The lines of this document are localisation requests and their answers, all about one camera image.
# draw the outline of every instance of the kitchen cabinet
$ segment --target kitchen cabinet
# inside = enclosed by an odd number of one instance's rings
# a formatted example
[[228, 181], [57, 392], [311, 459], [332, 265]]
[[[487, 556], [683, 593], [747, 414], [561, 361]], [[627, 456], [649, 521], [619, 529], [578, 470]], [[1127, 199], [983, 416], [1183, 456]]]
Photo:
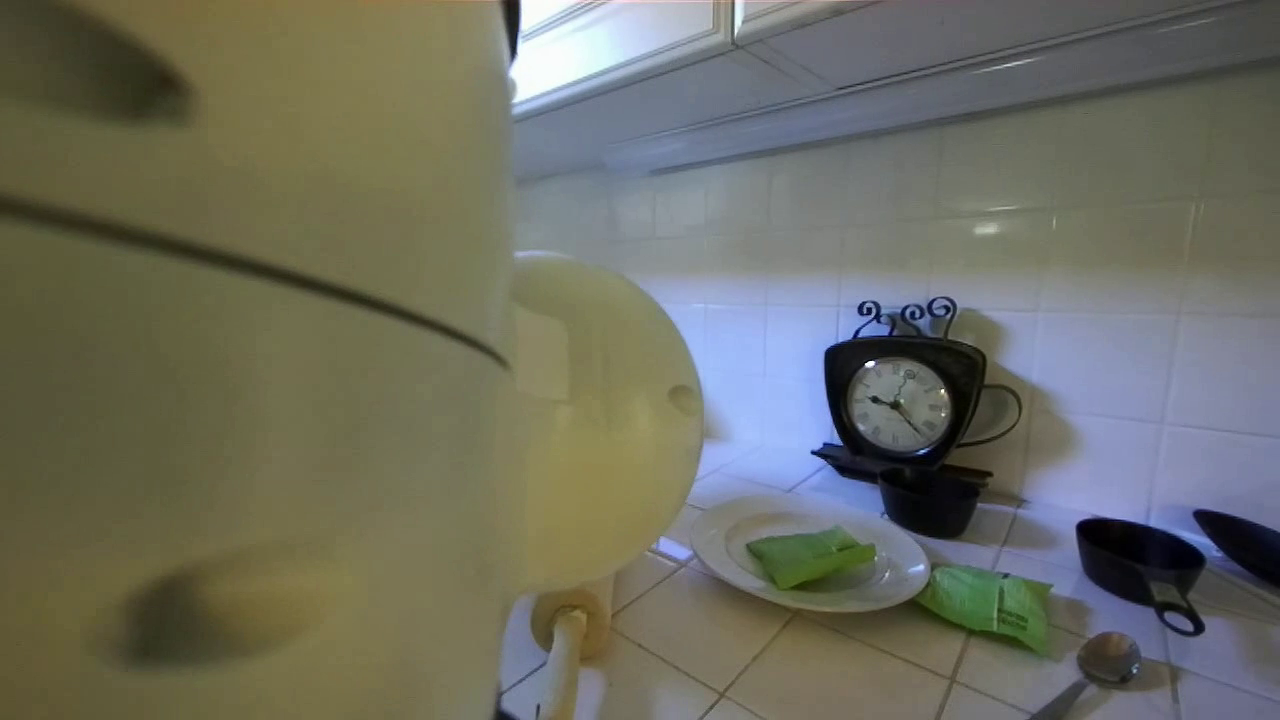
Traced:
[[517, 176], [683, 167], [1280, 56], [1280, 0], [734, 0], [673, 43], [517, 99]]
[[524, 0], [517, 118], [732, 43], [722, 0]]
[[[881, 0], [845, 5], [841, 17], [780, 29], [747, 20], [738, 42], [769, 59], [794, 65], [830, 88], [885, 83], [905, 72], [967, 65], [974, 56], [1031, 52], [1092, 32], [1124, 32], [1165, 17], [1224, 10], [1231, 0]], [[819, 17], [830, 0], [792, 0], [792, 20]]]
[[734, 0], [734, 37], [812, 23], [881, 0]]

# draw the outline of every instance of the pan handle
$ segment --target pan handle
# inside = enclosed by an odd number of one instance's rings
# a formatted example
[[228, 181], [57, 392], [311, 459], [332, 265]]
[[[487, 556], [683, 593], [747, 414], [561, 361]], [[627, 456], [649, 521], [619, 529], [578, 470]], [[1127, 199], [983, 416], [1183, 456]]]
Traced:
[[1165, 586], [1165, 579], [1147, 579], [1153, 587], [1153, 609], [1159, 617], [1165, 628], [1179, 631], [1179, 637], [1200, 637], [1205, 631], [1205, 622], [1200, 613], [1193, 609], [1193, 601]]

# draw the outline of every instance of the clock face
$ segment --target clock face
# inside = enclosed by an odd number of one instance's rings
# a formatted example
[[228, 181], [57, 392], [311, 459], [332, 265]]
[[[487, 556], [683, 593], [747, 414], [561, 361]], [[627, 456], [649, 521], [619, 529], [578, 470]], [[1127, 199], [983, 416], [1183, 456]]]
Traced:
[[921, 361], [877, 355], [853, 376], [846, 421], [881, 451], [925, 456], [952, 429], [952, 392]]

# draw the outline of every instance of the kitchen counter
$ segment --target kitchen counter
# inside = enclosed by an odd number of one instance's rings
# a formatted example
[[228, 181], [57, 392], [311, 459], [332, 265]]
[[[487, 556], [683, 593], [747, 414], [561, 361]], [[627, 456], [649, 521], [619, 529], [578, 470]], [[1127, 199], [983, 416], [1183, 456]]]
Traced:
[[1052, 654], [967, 637], [917, 604], [866, 617], [773, 609], [718, 586], [688, 553], [699, 513], [734, 494], [819, 494], [881, 515], [872, 483], [845, 479], [794, 451], [708, 451], [688, 510], [637, 569], [619, 573], [615, 657], [585, 673], [597, 720], [824, 720], [824, 716], [1027, 716], [1077, 682], [1084, 637], [1116, 628], [1140, 640], [1127, 687], [1084, 691], [1070, 716], [1280, 716], [1280, 593], [1231, 569], [1183, 513], [1132, 515], [1205, 550], [1193, 587], [1206, 631], [1159, 628], [1153, 609], [1101, 593], [1077, 556], [1084, 513], [1015, 506], [986, 494], [957, 539], [921, 538], [934, 566], [1001, 569], [1052, 586]]

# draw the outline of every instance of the black container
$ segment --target black container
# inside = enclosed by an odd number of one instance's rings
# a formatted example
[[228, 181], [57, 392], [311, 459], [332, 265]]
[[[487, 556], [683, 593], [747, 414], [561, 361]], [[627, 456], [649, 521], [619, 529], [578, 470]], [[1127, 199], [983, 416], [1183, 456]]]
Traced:
[[986, 472], [972, 470], [885, 470], [881, 495], [889, 521], [925, 538], [958, 538]]
[[1088, 515], [1077, 524], [1077, 550], [1084, 577], [1104, 593], [1153, 604], [1159, 624], [1179, 637], [1205, 631], [1205, 622], [1188, 601], [1205, 569], [1196, 546], [1147, 524]]
[[1193, 515], [1231, 566], [1280, 587], [1280, 532], [1212, 510], [1196, 510]]

